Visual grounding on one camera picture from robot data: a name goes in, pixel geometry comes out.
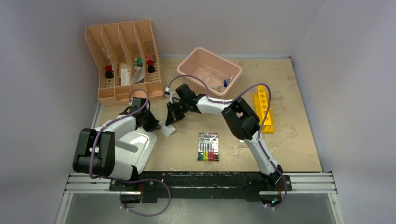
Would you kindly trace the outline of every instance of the pink plastic bin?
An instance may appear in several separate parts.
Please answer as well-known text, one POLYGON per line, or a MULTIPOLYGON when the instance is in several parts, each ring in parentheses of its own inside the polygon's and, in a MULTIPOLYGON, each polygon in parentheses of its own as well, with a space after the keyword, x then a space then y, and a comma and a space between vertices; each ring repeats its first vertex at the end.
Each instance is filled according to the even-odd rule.
MULTIPOLYGON (((233 84, 238 79, 242 68, 204 48, 195 48, 177 67, 180 75, 192 75, 204 81, 209 87, 209 95, 215 98, 225 98, 233 84), (230 79, 227 87, 223 82, 230 79)), ((191 83, 201 88, 190 86, 193 91, 206 93, 206 89, 198 80, 186 77, 191 83)))

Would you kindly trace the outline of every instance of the organizer compartment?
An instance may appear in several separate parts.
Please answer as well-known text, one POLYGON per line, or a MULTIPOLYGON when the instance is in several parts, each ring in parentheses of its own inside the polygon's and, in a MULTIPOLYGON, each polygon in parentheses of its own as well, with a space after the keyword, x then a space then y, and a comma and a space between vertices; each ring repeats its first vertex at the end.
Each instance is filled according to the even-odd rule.
MULTIPOLYGON (((99 70, 98 99, 105 107, 127 105, 129 93, 134 89, 144 89, 150 100, 163 99, 163 88, 158 51, 150 20, 131 21, 97 26, 88 26, 85 40, 99 70), (146 56, 154 56, 154 73, 148 73, 146 56), (142 58, 144 82, 121 86, 119 63, 126 63, 135 73, 134 59, 142 58), (112 66, 114 78, 107 79, 105 67, 112 66)), ((142 91, 132 97, 145 98, 142 91)))

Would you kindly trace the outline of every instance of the plastic bag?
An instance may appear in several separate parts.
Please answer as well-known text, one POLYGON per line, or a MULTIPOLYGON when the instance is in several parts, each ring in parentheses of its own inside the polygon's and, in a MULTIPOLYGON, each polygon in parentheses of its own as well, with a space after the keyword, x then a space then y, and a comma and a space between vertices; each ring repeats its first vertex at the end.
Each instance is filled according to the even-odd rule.
POLYGON ((143 71, 143 69, 140 68, 132 75, 131 85, 133 85, 143 79, 144 79, 144 71, 143 71))
POLYGON ((161 131, 167 138, 176 130, 173 125, 165 126, 163 121, 160 121, 159 125, 161 125, 161 131))

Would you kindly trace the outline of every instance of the marker pack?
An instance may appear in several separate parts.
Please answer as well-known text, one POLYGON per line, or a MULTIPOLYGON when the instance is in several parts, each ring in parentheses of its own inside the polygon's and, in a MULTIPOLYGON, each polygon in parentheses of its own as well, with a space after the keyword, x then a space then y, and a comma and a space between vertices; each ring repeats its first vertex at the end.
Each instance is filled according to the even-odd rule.
POLYGON ((219 161, 219 134, 200 132, 198 135, 198 160, 219 161))

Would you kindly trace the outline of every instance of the blue object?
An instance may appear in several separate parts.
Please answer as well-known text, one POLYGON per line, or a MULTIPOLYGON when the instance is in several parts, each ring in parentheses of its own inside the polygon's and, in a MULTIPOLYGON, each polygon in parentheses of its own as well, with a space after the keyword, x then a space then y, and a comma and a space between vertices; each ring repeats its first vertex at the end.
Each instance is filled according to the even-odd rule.
POLYGON ((230 79, 230 78, 225 79, 224 82, 223 82, 223 86, 224 86, 224 87, 227 87, 228 84, 230 84, 230 82, 231 82, 231 79, 230 79))

